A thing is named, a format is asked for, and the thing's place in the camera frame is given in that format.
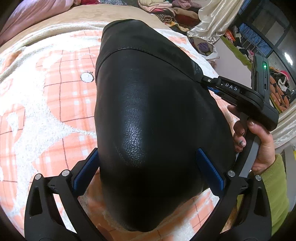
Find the orange patterned fabric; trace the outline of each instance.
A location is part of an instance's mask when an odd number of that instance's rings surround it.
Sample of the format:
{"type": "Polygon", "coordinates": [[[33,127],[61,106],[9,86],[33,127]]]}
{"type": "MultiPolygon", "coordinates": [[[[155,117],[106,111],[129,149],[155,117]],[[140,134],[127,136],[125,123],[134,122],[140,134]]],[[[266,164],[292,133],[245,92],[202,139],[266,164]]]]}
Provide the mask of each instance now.
{"type": "MultiPolygon", "coordinates": [[[[217,76],[188,41],[178,33],[166,31],[166,37],[195,61],[204,63],[205,74],[217,76]]],[[[97,146],[93,76],[101,35],[101,30],[93,30],[54,36],[51,48],[41,51],[36,58],[29,56],[24,60],[22,66],[31,69],[16,68],[0,84],[0,204],[22,234],[26,198],[34,175],[55,176],[64,169],[72,169],[97,146]],[[59,45],[61,36],[65,40],[63,48],[59,45]],[[70,43],[81,46],[73,45],[76,49],[72,50],[67,47],[70,43]]],[[[23,54],[26,55],[24,52],[6,56],[9,59],[4,63],[9,64],[2,65],[2,72],[23,54]]],[[[228,104],[214,93],[211,95],[232,129],[237,119],[228,112],[228,104]]],[[[74,230],[59,197],[55,198],[66,227],[74,230]]],[[[110,217],[103,201],[99,170],[79,201],[108,240],[187,241],[203,225],[218,199],[208,189],[181,205],[148,233],[126,231],[110,217]]]]}

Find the painted fingernail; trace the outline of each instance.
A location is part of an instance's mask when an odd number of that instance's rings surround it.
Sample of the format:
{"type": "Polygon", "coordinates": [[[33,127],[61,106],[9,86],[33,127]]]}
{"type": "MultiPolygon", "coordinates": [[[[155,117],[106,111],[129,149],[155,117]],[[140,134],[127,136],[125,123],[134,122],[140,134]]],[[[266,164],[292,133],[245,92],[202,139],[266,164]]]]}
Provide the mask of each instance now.
{"type": "Polygon", "coordinates": [[[245,146],[246,146],[246,143],[245,143],[243,140],[241,140],[241,141],[239,142],[239,145],[240,145],[241,147],[245,147],[245,146]]]}

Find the curtain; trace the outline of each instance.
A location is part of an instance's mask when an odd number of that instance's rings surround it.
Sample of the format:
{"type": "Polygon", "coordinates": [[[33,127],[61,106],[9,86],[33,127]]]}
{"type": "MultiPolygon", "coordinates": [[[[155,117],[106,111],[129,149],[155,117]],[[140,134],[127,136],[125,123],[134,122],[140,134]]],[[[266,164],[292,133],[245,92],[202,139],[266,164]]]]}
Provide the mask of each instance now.
{"type": "Polygon", "coordinates": [[[296,143],[296,100],[280,114],[278,126],[271,133],[276,149],[284,149],[287,145],[296,143]]]}
{"type": "Polygon", "coordinates": [[[234,20],[244,0],[211,0],[198,12],[200,23],[187,32],[189,37],[196,37],[215,43],[225,34],[234,20]]]}

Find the black leather item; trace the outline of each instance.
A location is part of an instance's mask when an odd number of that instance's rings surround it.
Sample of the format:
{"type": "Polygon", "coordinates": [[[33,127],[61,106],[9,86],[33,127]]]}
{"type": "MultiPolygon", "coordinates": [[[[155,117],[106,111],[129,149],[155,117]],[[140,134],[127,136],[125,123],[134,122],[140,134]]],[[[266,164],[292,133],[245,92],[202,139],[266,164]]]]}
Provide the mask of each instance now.
{"type": "Polygon", "coordinates": [[[224,173],[235,161],[229,125],[196,64],[138,20],[103,30],[96,63],[95,124],[107,209],[124,228],[154,229],[205,181],[202,148],[224,173]]]}

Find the green fleece sleeve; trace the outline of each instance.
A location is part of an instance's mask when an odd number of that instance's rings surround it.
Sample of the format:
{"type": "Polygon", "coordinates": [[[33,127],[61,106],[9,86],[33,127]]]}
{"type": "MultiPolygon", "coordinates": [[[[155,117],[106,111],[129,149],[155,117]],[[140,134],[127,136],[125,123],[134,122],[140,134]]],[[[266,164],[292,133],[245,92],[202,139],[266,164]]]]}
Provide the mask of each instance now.
{"type": "Polygon", "coordinates": [[[270,210],[272,235],[283,224],[289,208],[287,197],[287,181],[283,159],[276,154],[275,162],[261,174],[267,192],[270,210]]]}

